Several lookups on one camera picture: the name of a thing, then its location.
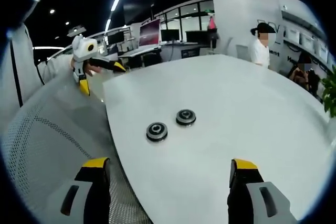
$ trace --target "glass window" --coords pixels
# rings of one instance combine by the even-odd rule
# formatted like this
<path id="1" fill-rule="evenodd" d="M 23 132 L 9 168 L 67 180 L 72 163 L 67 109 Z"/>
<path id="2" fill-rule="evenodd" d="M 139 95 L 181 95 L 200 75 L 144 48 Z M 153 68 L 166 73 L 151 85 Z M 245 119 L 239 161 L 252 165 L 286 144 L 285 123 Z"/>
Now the glass window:
<path id="1" fill-rule="evenodd" d="M 165 21 L 165 20 L 164 20 L 164 14 L 159 15 L 159 16 L 156 17 L 156 18 L 159 18 L 161 23 Z"/>
<path id="2" fill-rule="evenodd" d="M 180 31 L 180 40 L 182 39 L 181 30 L 180 30 L 180 20 L 179 19 L 174 19 L 174 20 L 169 21 L 167 23 L 167 29 L 169 29 L 169 30 L 178 29 Z"/>
<path id="3" fill-rule="evenodd" d="M 200 21 L 198 17 L 187 17 L 182 18 L 182 31 L 183 31 L 183 40 L 187 41 L 187 31 L 199 31 Z"/>
<path id="4" fill-rule="evenodd" d="M 207 16 L 201 17 L 202 31 L 208 30 L 209 21 L 210 21 L 210 16 L 207 15 Z"/>
<path id="5" fill-rule="evenodd" d="M 167 30 L 167 24 L 164 22 L 161 22 L 161 30 Z"/>
<path id="6" fill-rule="evenodd" d="M 171 10 L 170 12 L 167 12 L 167 19 L 172 19 L 178 17 L 178 11 L 179 9 Z"/>
<path id="7" fill-rule="evenodd" d="M 201 12 L 204 12 L 206 10 L 214 10 L 214 2 L 212 0 L 204 1 L 199 3 L 199 7 L 201 9 Z"/>
<path id="8" fill-rule="evenodd" d="M 156 18 L 160 19 L 160 28 L 161 28 L 161 30 L 167 30 L 167 24 L 166 24 L 166 21 L 164 19 L 164 15 L 162 14 L 162 15 L 156 17 Z"/>
<path id="9" fill-rule="evenodd" d="M 197 13 L 197 4 L 186 5 L 181 7 L 181 16 L 188 15 L 191 13 Z"/>

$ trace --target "round metal disc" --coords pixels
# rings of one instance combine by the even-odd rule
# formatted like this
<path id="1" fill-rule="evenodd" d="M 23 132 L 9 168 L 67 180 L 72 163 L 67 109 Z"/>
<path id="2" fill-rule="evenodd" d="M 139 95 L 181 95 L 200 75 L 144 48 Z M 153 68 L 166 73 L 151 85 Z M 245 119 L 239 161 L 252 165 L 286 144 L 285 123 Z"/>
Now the round metal disc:
<path id="1" fill-rule="evenodd" d="M 176 115 L 176 122 L 182 126 L 190 126 L 196 121 L 196 115 L 192 110 L 180 110 Z"/>
<path id="2" fill-rule="evenodd" d="M 168 135 L 167 126 L 164 123 L 155 122 L 147 127 L 147 138 L 152 142 L 160 142 Z"/>

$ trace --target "black cap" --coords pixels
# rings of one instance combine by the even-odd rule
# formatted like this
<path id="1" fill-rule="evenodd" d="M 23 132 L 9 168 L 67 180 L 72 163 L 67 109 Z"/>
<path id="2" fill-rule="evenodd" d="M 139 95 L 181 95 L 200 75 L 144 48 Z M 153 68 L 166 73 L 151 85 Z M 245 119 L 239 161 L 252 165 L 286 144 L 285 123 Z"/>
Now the black cap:
<path id="1" fill-rule="evenodd" d="M 259 23 L 257 26 L 257 31 L 262 34 L 274 34 L 275 30 L 266 23 Z"/>

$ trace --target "green plant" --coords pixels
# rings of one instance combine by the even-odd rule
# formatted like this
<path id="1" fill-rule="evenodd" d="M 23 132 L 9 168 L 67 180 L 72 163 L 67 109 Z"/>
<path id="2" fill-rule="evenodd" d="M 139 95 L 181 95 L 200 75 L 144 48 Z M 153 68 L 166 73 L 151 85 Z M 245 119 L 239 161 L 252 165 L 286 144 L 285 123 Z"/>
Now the green plant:
<path id="1" fill-rule="evenodd" d="M 336 66 L 332 66 L 333 73 L 322 79 L 326 88 L 323 92 L 324 110 L 330 112 L 331 118 L 336 117 Z"/>

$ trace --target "shelf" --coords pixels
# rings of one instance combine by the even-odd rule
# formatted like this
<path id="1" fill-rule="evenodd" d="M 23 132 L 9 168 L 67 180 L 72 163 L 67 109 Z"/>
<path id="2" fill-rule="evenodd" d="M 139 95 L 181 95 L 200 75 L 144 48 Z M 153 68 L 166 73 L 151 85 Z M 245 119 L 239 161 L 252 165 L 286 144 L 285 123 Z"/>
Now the shelf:
<path id="1" fill-rule="evenodd" d="M 297 48 L 299 48 L 300 50 L 306 51 L 307 53 L 310 54 L 310 56 L 312 57 L 312 61 L 317 61 L 317 63 L 319 64 L 319 66 L 326 72 L 326 73 L 330 73 L 332 72 L 332 68 L 317 54 L 315 54 L 312 51 L 309 51 L 308 49 L 306 49 L 305 47 L 303 47 L 301 44 L 298 44 L 292 40 L 289 40 L 288 38 L 284 37 L 283 38 L 283 43 L 286 44 L 290 44 L 292 46 L 295 46 Z"/>
<path id="2" fill-rule="evenodd" d="M 287 21 L 290 21 L 290 22 L 293 22 L 299 26 L 302 26 L 303 28 L 307 29 L 308 31 L 310 31 L 312 34 L 314 34 L 316 37 L 322 39 L 324 42 L 327 42 L 327 37 L 326 35 L 324 34 L 323 31 L 321 31 L 319 28 L 317 28 L 315 25 L 305 21 L 304 19 L 292 14 L 292 13 L 289 13 L 285 10 L 282 10 L 281 11 L 281 14 L 282 14 L 282 18 L 284 20 L 287 20 Z"/>

